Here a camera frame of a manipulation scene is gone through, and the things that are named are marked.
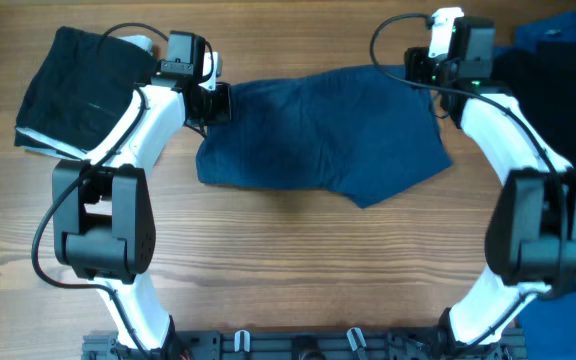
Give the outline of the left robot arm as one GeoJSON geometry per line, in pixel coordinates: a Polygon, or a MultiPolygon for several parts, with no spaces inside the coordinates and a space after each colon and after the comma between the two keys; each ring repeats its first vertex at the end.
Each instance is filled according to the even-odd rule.
{"type": "Polygon", "coordinates": [[[147,272],[156,243],[147,177],[177,131],[204,134],[206,126],[231,119],[230,86],[219,79],[221,60],[210,43],[179,31],[165,39],[165,58],[132,83],[132,100],[109,135],[84,159],[54,168],[53,203],[31,249],[35,273],[62,287],[39,263],[39,243],[51,225],[57,260],[81,280],[75,287],[103,297],[118,330],[109,353],[119,359],[190,356],[147,272]]]}

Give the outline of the blue denim shorts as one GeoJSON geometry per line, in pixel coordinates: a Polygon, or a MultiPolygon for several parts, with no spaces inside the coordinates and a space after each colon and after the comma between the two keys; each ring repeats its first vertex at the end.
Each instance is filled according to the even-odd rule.
{"type": "Polygon", "coordinates": [[[448,169],[432,97],[372,66],[233,86],[232,119],[209,128],[200,182],[325,189],[366,208],[448,169]]]}

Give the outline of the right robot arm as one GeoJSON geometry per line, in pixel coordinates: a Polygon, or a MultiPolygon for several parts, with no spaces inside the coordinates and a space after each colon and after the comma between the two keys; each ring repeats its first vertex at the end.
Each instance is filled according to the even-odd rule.
{"type": "Polygon", "coordinates": [[[449,354],[499,342],[532,301],[576,278],[576,169],[492,77],[494,23],[459,7],[425,18],[429,46],[405,54],[406,79],[438,92],[455,126],[482,150],[502,185],[485,236],[487,265],[441,319],[449,354]]]}

